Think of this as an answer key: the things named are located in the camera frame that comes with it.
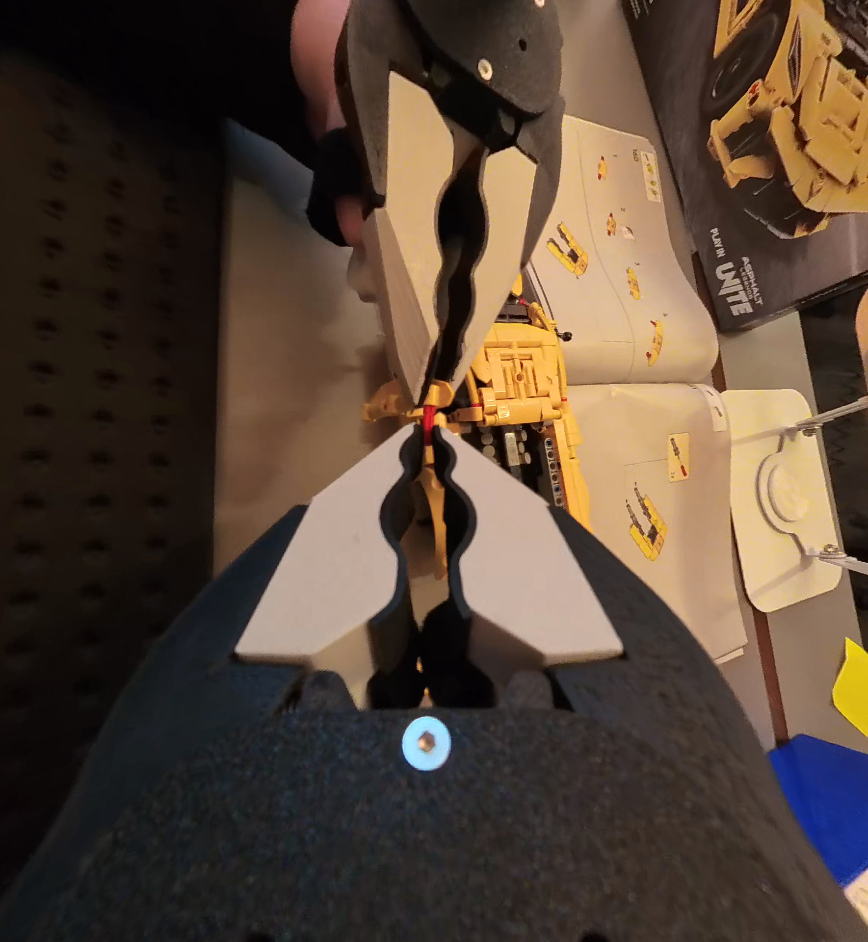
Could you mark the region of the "open instruction booklet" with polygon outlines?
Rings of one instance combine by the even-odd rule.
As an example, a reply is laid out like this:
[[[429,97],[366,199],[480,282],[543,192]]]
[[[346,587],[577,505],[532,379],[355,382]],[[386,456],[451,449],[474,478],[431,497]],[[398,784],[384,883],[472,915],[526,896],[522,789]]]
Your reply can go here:
[[[719,349],[674,252],[645,138],[567,116],[558,194],[526,268],[562,343],[591,531],[712,659],[746,629],[734,574],[732,440]]]

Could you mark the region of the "yellow toy brick car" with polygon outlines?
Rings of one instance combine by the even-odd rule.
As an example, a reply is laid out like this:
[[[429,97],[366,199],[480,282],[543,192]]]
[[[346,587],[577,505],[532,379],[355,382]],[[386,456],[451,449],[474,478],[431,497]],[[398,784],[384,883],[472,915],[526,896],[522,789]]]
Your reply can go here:
[[[590,528],[581,433],[569,404],[561,336],[538,312],[498,322],[455,391],[443,429]]]

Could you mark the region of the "black dotted mat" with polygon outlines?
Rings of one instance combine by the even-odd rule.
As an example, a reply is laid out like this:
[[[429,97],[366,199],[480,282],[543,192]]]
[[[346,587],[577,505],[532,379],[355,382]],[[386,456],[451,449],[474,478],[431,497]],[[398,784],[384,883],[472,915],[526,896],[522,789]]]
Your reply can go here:
[[[210,575],[215,132],[0,62],[0,737],[90,729]]]

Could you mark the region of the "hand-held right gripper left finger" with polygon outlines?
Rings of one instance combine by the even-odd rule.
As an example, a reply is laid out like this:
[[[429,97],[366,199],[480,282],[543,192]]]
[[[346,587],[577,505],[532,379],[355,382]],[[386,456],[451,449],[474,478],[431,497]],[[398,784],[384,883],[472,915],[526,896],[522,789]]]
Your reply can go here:
[[[393,672],[416,630],[401,539],[423,432],[406,426],[319,492],[239,641],[242,661],[328,671],[356,706]]]

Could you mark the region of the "grey desk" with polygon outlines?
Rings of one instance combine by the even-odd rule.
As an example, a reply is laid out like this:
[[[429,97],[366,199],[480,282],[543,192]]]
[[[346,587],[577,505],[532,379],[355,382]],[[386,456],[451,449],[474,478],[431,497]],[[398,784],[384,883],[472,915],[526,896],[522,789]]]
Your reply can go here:
[[[304,220],[310,171],[239,124],[167,123],[215,132],[224,166],[207,581],[394,429],[360,417],[363,401],[388,378],[381,328],[374,309],[346,287],[348,253]],[[0,737],[0,782],[71,776],[144,656],[90,729]]]

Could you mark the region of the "yellow curved panel brick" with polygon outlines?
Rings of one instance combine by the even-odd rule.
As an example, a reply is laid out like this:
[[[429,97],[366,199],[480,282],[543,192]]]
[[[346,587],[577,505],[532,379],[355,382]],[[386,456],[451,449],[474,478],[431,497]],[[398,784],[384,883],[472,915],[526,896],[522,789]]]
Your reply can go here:
[[[394,418],[401,423],[413,421],[416,409],[413,401],[404,392],[403,383],[392,379],[383,383],[373,396],[361,407],[364,422],[375,423],[383,419]]]

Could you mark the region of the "white desk lamp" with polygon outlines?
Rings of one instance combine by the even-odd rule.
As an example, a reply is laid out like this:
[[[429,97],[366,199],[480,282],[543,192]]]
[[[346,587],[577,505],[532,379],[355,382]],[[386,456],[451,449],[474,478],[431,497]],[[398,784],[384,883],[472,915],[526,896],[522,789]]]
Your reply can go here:
[[[868,576],[841,548],[818,433],[868,412],[868,289],[856,313],[866,394],[815,415],[793,389],[721,394],[732,439],[731,509],[747,598],[770,613],[837,587],[840,570]]]

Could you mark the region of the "yellow sticky note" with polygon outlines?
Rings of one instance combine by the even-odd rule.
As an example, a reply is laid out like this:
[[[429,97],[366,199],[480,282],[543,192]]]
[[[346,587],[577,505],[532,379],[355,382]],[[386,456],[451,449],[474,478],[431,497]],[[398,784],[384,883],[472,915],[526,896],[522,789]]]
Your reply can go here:
[[[844,639],[842,665],[831,700],[840,715],[868,737],[868,652],[849,638]]]

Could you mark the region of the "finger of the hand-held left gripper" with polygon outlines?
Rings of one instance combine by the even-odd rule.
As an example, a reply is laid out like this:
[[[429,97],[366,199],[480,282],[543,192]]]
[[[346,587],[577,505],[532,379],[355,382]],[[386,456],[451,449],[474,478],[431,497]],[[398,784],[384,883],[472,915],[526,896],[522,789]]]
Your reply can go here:
[[[405,399],[424,406],[440,383],[444,405],[495,318],[495,154],[423,85],[391,70],[384,88],[386,137],[362,135],[381,204],[362,227],[360,297],[378,306]]]
[[[516,148],[475,153],[447,190],[434,379],[453,391],[520,274],[534,176],[534,162]]]

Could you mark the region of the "person's left hand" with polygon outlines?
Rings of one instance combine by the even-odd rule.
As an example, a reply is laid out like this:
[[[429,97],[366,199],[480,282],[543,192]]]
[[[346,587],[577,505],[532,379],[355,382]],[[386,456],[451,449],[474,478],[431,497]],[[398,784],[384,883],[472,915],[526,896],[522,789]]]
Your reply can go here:
[[[305,101],[308,129],[318,144],[327,134],[345,126],[337,95],[335,58],[349,6],[349,1],[299,1],[291,22],[291,67]],[[353,250],[347,283],[359,300],[374,303],[376,289],[363,245],[360,194],[340,193],[334,211],[340,233]]]

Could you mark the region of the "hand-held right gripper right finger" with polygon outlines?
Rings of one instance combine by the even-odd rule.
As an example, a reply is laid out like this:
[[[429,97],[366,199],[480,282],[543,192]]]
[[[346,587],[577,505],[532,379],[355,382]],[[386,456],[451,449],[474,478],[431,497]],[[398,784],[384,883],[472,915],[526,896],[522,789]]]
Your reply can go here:
[[[568,513],[450,430],[434,430],[450,597],[466,656],[494,684],[620,657],[624,645],[559,523]]]

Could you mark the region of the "blue plastic bin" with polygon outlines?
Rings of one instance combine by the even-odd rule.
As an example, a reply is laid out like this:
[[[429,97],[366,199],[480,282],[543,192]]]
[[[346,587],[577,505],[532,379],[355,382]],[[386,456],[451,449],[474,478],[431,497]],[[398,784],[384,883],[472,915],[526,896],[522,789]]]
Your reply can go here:
[[[868,754],[801,735],[768,757],[795,818],[868,925]]]

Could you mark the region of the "toy car product box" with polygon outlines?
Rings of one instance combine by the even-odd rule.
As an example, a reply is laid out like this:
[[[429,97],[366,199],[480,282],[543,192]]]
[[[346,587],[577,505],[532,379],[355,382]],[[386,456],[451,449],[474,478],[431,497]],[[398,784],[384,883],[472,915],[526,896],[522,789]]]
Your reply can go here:
[[[868,282],[868,2],[621,4],[724,334]]]

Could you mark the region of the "yellow connector with red axle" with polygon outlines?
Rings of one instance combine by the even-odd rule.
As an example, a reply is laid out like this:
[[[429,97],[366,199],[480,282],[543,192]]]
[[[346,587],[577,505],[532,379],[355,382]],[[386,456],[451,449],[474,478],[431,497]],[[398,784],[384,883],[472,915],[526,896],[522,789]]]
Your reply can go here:
[[[407,423],[419,425],[423,432],[424,447],[432,445],[433,430],[444,427],[451,414],[455,391],[450,383],[432,380],[422,397],[421,404],[411,406],[404,412]]]

